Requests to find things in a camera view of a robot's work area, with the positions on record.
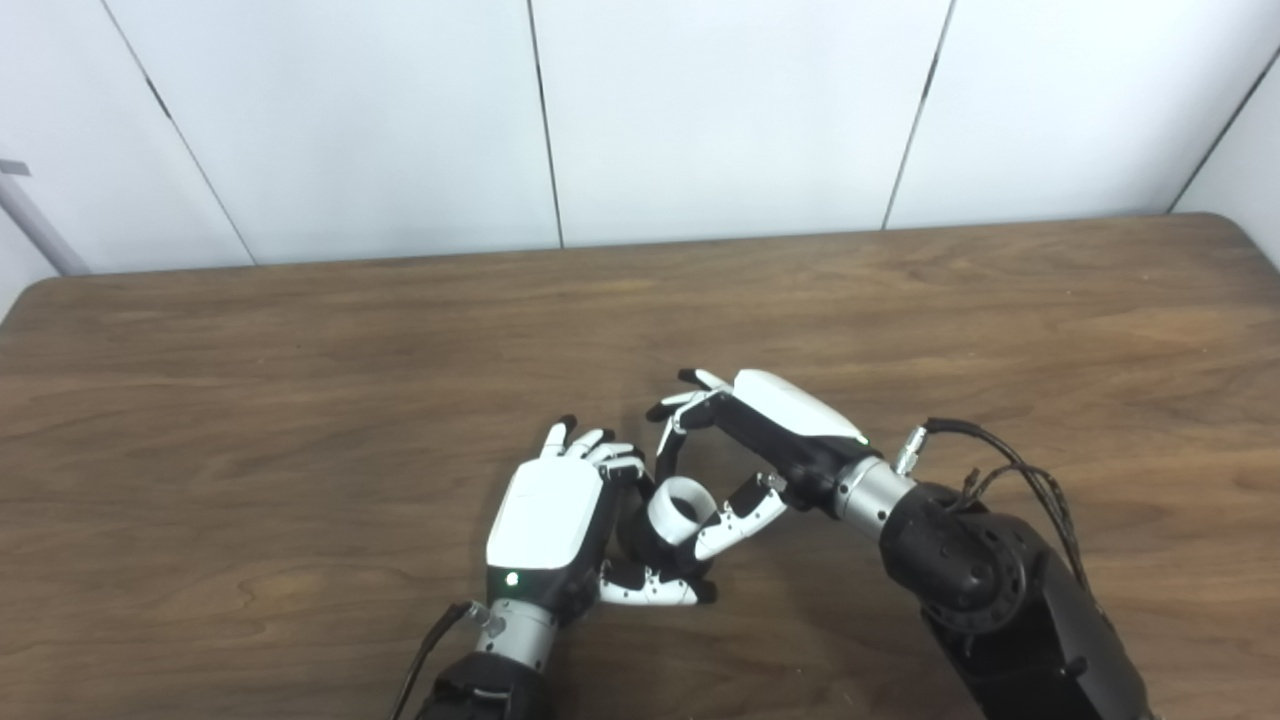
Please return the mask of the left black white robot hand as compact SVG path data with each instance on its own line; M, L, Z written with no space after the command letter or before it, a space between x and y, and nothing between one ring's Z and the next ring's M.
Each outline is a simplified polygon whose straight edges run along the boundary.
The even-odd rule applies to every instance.
M564 415L540 450L511 477L485 547L486 601L521 602L568 626L599 602L632 606L709 605L714 583L657 561L609 559L625 501L646 498L653 482L644 452L611 429L573 433Z

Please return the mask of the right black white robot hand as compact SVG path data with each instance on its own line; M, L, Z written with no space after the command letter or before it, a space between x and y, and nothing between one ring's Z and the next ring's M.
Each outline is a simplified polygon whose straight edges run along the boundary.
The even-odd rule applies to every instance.
M913 488L845 415L776 374L742 369L722 380L703 369L684 369L678 377L695 388L646 411L663 430L657 488L645 514L681 571L700 571L788 510L820 511L877 541ZM705 428L723 432L769 471L745 480L722 502L677 475L686 438Z

